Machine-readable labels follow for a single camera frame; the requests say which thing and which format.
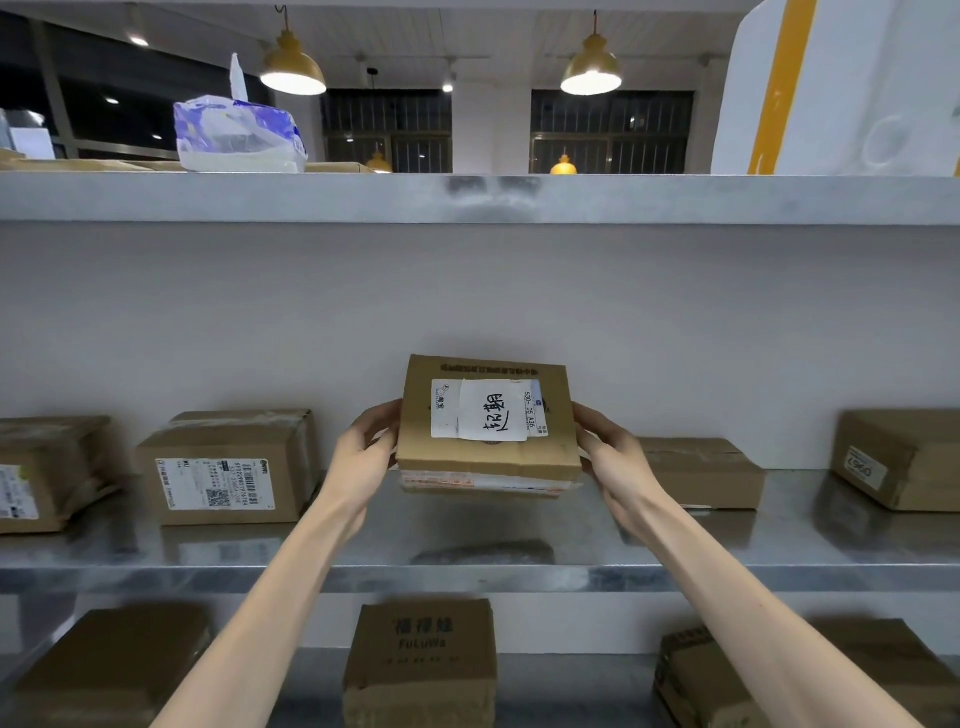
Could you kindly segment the person's right hand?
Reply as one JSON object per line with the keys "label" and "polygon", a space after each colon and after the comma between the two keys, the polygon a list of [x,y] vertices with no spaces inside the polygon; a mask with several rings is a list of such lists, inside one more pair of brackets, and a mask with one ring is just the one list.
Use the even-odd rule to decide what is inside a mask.
{"label": "person's right hand", "polygon": [[623,429],[621,444],[605,444],[590,435],[585,440],[577,437],[577,443],[585,454],[582,467],[596,482],[611,515],[621,528],[646,543],[651,517],[666,503],[666,491],[656,480],[640,441]]}

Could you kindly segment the cardboard box with handwritten label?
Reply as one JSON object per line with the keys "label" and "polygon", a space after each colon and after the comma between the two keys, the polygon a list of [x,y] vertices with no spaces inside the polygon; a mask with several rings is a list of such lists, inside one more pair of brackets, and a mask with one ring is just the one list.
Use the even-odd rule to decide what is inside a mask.
{"label": "cardboard box with handwritten label", "polygon": [[413,354],[395,455],[412,492],[558,497],[582,472],[568,370]]}

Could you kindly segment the person's right forearm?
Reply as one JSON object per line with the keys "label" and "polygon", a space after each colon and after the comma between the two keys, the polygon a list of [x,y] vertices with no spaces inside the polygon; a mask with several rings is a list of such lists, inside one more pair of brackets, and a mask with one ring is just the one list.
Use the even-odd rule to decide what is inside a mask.
{"label": "person's right forearm", "polygon": [[770,722],[923,728],[665,493],[642,493],[627,513]]}

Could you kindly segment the person's left forearm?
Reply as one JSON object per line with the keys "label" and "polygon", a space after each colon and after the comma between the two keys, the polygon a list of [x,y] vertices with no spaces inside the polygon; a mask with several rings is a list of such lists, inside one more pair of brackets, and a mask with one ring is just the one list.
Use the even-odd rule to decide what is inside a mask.
{"label": "person's left forearm", "polygon": [[150,728],[266,728],[333,559],[366,511],[310,508]]}

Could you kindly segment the flat brown cardboard box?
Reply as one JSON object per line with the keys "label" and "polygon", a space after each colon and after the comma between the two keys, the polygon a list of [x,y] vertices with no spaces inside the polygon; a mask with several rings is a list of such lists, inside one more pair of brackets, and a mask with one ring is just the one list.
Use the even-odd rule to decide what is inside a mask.
{"label": "flat brown cardboard box", "polygon": [[757,511],[766,471],[719,438],[638,439],[655,479],[686,509]]}

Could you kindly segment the cardboard box with printed letters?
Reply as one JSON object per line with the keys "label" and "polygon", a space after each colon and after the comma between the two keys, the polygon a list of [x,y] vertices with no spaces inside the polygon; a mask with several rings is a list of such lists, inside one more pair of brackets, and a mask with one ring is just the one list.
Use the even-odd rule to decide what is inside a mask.
{"label": "cardboard box with printed letters", "polygon": [[342,676],[344,728],[494,728],[497,689],[488,599],[361,608]]}

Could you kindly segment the wide taped cardboard box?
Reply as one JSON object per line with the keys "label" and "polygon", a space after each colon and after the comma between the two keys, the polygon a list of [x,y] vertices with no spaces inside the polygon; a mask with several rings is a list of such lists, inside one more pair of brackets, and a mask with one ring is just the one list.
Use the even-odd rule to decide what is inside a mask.
{"label": "wide taped cardboard box", "polygon": [[[960,675],[903,619],[834,616],[812,625],[924,728],[960,728]],[[677,728],[773,728],[704,626],[663,637],[654,692]]]}

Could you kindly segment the barred dark window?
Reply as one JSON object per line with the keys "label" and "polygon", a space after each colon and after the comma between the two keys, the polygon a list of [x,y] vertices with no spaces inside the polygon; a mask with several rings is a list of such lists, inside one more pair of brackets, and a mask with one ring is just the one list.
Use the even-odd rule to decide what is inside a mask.
{"label": "barred dark window", "polygon": [[535,90],[529,171],[549,174],[566,156],[585,175],[684,174],[694,98],[693,91]]}
{"label": "barred dark window", "polygon": [[451,174],[452,95],[438,89],[331,89],[319,98],[326,160],[394,173]]}

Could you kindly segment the cardboard box with small label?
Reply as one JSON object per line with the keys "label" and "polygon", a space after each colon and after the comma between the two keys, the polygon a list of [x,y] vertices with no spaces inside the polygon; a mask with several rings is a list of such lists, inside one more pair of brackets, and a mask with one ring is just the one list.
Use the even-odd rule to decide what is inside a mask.
{"label": "cardboard box with small label", "polygon": [[846,410],[830,470],[891,511],[960,514],[960,408]]}

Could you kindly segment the blue white tissue pack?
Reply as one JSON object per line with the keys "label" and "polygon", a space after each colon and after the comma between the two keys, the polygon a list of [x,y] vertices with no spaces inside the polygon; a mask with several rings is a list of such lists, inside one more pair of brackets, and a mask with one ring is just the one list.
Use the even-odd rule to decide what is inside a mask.
{"label": "blue white tissue pack", "polygon": [[176,102],[178,161],[198,173],[304,173],[308,155],[293,116],[249,101],[238,54],[229,70],[231,96]]}

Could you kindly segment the crumpled taped cardboard box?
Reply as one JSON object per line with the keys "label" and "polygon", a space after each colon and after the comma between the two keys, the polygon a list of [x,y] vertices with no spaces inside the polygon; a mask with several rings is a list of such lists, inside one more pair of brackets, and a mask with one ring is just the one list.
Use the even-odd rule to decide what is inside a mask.
{"label": "crumpled taped cardboard box", "polygon": [[58,533],[123,489],[109,416],[0,418],[0,536]]}

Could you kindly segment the plain brown cardboard box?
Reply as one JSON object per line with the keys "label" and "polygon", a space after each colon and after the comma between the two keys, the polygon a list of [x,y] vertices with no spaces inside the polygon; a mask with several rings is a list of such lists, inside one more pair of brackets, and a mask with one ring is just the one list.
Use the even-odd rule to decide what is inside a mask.
{"label": "plain brown cardboard box", "polygon": [[199,604],[89,611],[16,680],[2,725],[150,728],[211,641]]}

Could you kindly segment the flat cardboard sheet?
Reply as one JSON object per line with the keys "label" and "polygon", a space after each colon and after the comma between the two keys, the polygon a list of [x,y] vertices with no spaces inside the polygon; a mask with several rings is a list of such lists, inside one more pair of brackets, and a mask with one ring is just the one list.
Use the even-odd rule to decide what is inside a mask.
{"label": "flat cardboard sheet", "polygon": [[0,148],[0,171],[9,172],[185,172],[177,161],[117,159],[33,159]]}

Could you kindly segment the white foam box yellow tape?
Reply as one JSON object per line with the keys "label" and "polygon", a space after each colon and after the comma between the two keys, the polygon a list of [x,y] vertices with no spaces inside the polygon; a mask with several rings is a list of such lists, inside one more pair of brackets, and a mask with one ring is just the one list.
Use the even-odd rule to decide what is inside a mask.
{"label": "white foam box yellow tape", "polygon": [[710,173],[960,178],[960,0],[762,0]]}

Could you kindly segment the large dark window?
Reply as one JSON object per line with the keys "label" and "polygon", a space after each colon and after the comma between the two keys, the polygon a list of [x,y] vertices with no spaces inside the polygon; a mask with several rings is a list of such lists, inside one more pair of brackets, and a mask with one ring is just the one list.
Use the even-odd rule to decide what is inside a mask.
{"label": "large dark window", "polygon": [[0,110],[46,129],[64,159],[150,159],[177,151],[174,103],[230,96],[230,71],[0,9]]}

